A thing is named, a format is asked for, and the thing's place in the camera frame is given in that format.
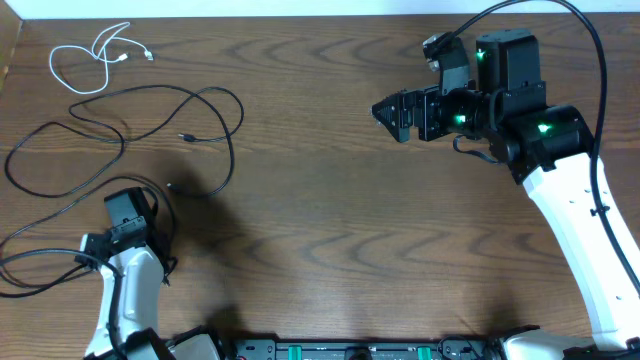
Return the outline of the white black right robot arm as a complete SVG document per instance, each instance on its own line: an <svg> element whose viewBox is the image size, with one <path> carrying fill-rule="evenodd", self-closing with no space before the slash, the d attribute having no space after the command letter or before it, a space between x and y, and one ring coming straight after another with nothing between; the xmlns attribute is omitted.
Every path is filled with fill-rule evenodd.
<svg viewBox="0 0 640 360"><path fill-rule="evenodd" d="M526 29L478 37L478 79L462 41L437 34L424 44L438 84L402 90L371 107L399 142L446 135L489 144L550 225L583 297L591 334L555 336L524 327L491 339L486 359L635 359L639 355L639 249L593 153L594 137L573 106L550 106L539 46Z"/></svg>

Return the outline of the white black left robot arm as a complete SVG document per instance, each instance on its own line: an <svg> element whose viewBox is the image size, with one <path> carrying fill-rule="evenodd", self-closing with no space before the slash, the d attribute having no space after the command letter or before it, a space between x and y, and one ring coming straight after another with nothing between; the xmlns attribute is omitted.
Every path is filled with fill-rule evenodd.
<svg viewBox="0 0 640 360"><path fill-rule="evenodd" d="M83 236L76 261L102 276L103 294L86 359L209 359L223 351L214 332L197 327L171 339L157 334L158 298L177 264L156 226L157 206L141 187L104 199L112 227Z"/></svg>

